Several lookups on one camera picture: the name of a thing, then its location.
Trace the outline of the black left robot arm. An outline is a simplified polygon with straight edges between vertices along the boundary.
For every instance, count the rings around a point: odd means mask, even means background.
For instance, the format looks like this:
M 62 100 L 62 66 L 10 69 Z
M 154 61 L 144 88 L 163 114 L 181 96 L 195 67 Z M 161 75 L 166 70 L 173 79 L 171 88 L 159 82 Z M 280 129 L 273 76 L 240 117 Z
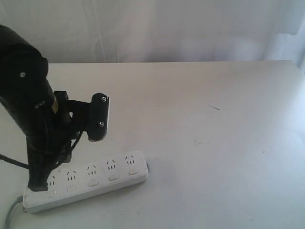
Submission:
M 26 136 L 33 192 L 48 190 L 47 179 L 71 151 L 76 131 L 47 80 L 48 61 L 12 29 L 0 27 L 0 102 Z

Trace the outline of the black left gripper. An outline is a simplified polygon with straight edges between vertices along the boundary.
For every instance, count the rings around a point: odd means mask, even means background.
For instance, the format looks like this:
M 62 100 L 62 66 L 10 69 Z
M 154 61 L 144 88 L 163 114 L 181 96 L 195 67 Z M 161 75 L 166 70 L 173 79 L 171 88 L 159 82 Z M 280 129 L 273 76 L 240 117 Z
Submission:
M 47 179 L 54 167 L 69 163 L 81 132 L 69 114 L 66 91 L 44 93 L 29 111 L 27 154 L 28 188 L 33 192 L 48 190 Z

